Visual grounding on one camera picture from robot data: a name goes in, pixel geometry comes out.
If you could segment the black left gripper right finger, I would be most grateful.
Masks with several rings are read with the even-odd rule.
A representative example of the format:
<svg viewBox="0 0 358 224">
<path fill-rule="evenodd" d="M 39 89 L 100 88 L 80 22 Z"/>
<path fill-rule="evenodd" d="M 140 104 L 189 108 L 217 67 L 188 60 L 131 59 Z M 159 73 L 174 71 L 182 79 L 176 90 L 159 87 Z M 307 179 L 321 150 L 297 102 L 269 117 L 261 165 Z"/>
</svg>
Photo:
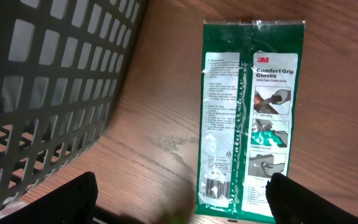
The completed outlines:
<svg viewBox="0 0 358 224">
<path fill-rule="evenodd" d="M 358 224 L 358 217 L 335 206 L 281 173 L 266 185 L 266 198 L 275 223 Z"/>
</svg>

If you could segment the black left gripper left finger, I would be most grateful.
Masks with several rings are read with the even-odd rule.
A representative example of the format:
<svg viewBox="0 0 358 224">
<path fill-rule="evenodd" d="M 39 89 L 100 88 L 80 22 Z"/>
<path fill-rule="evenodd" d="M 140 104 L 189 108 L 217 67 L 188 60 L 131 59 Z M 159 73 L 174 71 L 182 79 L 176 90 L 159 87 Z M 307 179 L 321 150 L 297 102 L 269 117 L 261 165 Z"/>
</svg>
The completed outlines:
<svg viewBox="0 0 358 224">
<path fill-rule="evenodd" d="M 85 172 L 24 208 L 0 219 L 0 224 L 89 224 L 93 221 L 98 186 Z"/>
</svg>

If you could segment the grey plastic mesh basket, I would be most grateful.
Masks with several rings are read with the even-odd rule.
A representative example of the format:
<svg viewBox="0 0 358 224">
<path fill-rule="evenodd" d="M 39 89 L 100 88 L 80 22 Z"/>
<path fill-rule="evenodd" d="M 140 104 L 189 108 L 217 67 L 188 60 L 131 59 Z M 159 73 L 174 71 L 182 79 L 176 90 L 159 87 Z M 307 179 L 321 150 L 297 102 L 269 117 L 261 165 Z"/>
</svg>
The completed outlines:
<svg viewBox="0 0 358 224">
<path fill-rule="evenodd" d="M 146 7 L 0 0 L 0 211 L 102 136 Z"/>
</svg>

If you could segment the green 3M gloves package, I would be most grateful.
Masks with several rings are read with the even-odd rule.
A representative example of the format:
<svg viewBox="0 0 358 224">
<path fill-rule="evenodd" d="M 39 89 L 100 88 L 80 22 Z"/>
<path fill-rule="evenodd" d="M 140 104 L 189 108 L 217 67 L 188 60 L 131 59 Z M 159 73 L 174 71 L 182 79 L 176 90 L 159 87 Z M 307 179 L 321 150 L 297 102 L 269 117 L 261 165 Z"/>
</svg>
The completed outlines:
<svg viewBox="0 0 358 224">
<path fill-rule="evenodd" d="M 204 23 L 197 214 L 274 222 L 265 187 L 288 174 L 305 27 Z"/>
</svg>

